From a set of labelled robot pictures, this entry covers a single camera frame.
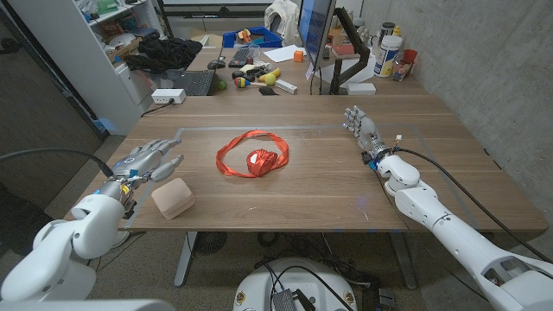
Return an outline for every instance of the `robot finger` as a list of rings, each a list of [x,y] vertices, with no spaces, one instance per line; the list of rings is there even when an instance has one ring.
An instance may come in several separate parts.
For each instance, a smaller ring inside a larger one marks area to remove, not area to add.
[[[175,159],[171,160],[171,162],[167,162],[159,168],[156,168],[152,172],[150,179],[153,182],[158,182],[168,178],[174,173],[175,168],[181,164],[182,159],[184,159],[184,155],[178,155]]]
[[[181,143],[180,139],[173,139],[170,141],[165,142],[161,146],[159,146],[158,150],[162,152],[162,155],[165,155],[171,148],[176,146],[177,144]]]
[[[129,153],[129,156],[134,155],[134,154],[137,154],[138,152],[140,152],[140,150],[142,150],[142,147],[136,147],[136,148],[134,148],[134,149]]]
[[[153,145],[155,145],[157,142],[159,142],[159,139],[155,139],[149,143],[146,143],[143,147],[142,147],[142,151],[145,151],[145,150],[149,150]]]
[[[164,139],[164,140],[161,140],[161,141],[159,141],[159,142],[157,142],[157,143],[154,143],[154,145],[152,145],[151,147],[149,147],[149,150],[150,150],[150,151],[158,150],[159,147],[160,147],[161,145],[163,145],[164,143],[166,143],[166,142],[168,142],[168,139]]]

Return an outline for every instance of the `blue bin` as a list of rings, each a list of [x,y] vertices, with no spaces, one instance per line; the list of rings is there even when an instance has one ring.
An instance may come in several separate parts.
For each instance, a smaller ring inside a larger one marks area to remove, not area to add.
[[[237,33],[239,31],[234,31],[231,33],[226,33],[223,35],[223,48],[234,48],[234,43],[236,42]],[[265,42],[259,43],[261,48],[281,48],[283,46],[283,38],[279,35],[273,34],[265,27],[255,27],[248,29],[252,35],[262,35]]]

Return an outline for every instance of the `white container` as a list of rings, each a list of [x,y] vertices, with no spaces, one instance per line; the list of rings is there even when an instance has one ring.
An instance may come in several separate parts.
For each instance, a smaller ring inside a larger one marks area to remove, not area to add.
[[[390,77],[394,60],[396,59],[399,47],[404,39],[395,35],[386,35],[382,39],[382,45],[374,65],[374,74],[377,77]]]

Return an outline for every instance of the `white robotic arm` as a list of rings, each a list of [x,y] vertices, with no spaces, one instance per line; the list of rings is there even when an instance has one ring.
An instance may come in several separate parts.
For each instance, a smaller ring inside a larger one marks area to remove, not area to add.
[[[553,264],[505,251],[452,214],[420,173],[385,146],[374,122],[357,107],[346,109],[363,161],[389,178],[386,192],[399,211],[430,230],[462,264],[498,311],[553,310]]]
[[[6,277],[2,298],[15,301],[83,300],[92,291],[95,271],[71,259],[104,255],[115,241],[119,221],[133,213],[134,190],[140,184],[162,181],[175,171],[183,156],[160,166],[162,157],[180,141],[155,140],[135,148],[119,161],[102,187],[71,209],[74,221],[55,220],[36,235],[33,251]]]

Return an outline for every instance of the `red bow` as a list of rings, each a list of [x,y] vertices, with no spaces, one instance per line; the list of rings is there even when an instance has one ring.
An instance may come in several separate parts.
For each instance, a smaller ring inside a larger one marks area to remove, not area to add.
[[[222,161],[221,158],[234,146],[236,146],[243,138],[267,135],[272,139],[275,145],[283,152],[279,157],[275,152],[267,151],[265,149],[258,149],[252,151],[246,158],[246,164],[248,165],[248,170],[250,175],[241,174],[235,171],[232,168],[228,168]],[[250,130],[245,132],[243,135],[238,136],[231,140],[225,147],[217,152],[215,158],[215,163],[217,168],[221,173],[227,176],[240,176],[246,178],[255,178],[263,176],[269,173],[272,169],[280,168],[281,166],[288,163],[288,144],[279,136],[269,133],[264,130]]]

